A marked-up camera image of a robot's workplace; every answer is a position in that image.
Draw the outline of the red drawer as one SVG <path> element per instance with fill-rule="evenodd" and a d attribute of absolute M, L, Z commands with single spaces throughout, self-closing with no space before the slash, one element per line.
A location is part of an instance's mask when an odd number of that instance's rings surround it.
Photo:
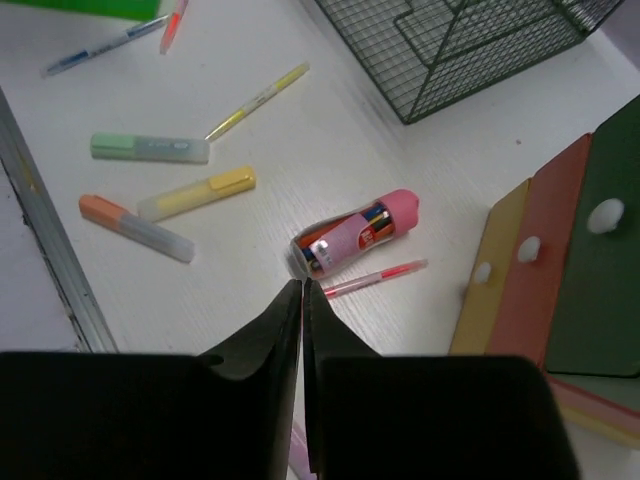
<path fill-rule="evenodd" d="M 531 180 L 489 354 L 542 364 L 591 143 L 582 135 Z"/>

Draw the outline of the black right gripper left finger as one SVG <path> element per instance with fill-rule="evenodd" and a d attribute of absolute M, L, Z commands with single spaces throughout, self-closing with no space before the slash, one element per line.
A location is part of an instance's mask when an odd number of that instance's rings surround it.
<path fill-rule="evenodd" d="M 198 356 L 212 375 L 205 462 L 215 479 L 284 479 L 288 470 L 303 285 Z"/>

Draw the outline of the pink-capped marker tube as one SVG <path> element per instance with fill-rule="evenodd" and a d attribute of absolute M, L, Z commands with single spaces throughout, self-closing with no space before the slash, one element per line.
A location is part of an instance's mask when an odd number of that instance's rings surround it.
<path fill-rule="evenodd" d="M 317 222 L 291 240 L 301 272 L 313 279 L 335 274 L 366 252 L 406 235 L 419 222 L 419 197 L 396 189 L 340 216 Z"/>

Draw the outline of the thin pink highlighter pen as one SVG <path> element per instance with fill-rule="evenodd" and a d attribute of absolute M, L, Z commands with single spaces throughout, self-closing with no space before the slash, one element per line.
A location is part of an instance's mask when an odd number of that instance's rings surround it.
<path fill-rule="evenodd" d="M 334 299 L 378 283 L 409 275 L 427 266 L 428 261 L 426 259 L 415 260 L 325 288 L 323 292 L 328 299 Z"/>

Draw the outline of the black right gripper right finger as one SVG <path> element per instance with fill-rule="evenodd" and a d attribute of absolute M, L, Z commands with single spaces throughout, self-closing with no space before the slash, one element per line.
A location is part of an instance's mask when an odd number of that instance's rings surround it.
<path fill-rule="evenodd" d="M 380 358 L 334 312 L 320 284 L 304 283 L 305 427 L 311 471 L 320 479 L 381 479 L 384 451 L 367 430 L 366 388 Z"/>

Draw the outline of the thin yellow highlighter pen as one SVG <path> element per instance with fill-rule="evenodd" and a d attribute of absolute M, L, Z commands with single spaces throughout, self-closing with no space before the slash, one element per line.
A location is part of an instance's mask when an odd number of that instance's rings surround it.
<path fill-rule="evenodd" d="M 250 99 L 227 118 L 221 121 L 216 127 L 214 127 L 206 136 L 205 140 L 212 142 L 220 138 L 223 134 L 240 123 L 244 118 L 249 116 L 253 111 L 264 105 L 271 98 L 285 90 L 292 83 L 296 82 L 310 69 L 310 64 L 304 62 L 296 66 L 291 71 L 287 72 L 280 79 L 276 80 L 273 84 L 259 92 L 254 98 Z"/>

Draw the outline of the thin blue pen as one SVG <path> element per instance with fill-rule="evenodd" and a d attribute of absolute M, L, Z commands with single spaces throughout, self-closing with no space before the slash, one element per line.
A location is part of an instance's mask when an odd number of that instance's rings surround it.
<path fill-rule="evenodd" d="M 99 57 L 105 53 L 113 51 L 123 45 L 133 42 L 139 38 L 142 38 L 150 33 L 153 33 L 163 28 L 169 19 L 169 15 L 163 15 L 155 18 L 154 20 L 146 23 L 135 25 L 127 29 L 124 33 L 118 37 L 114 37 L 108 41 L 103 42 L 100 45 L 85 48 L 68 56 L 65 56 L 53 64 L 50 64 L 41 70 L 41 76 L 43 78 L 51 77 L 69 70 L 77 65 L 90 61 L 96 57 Z"/>

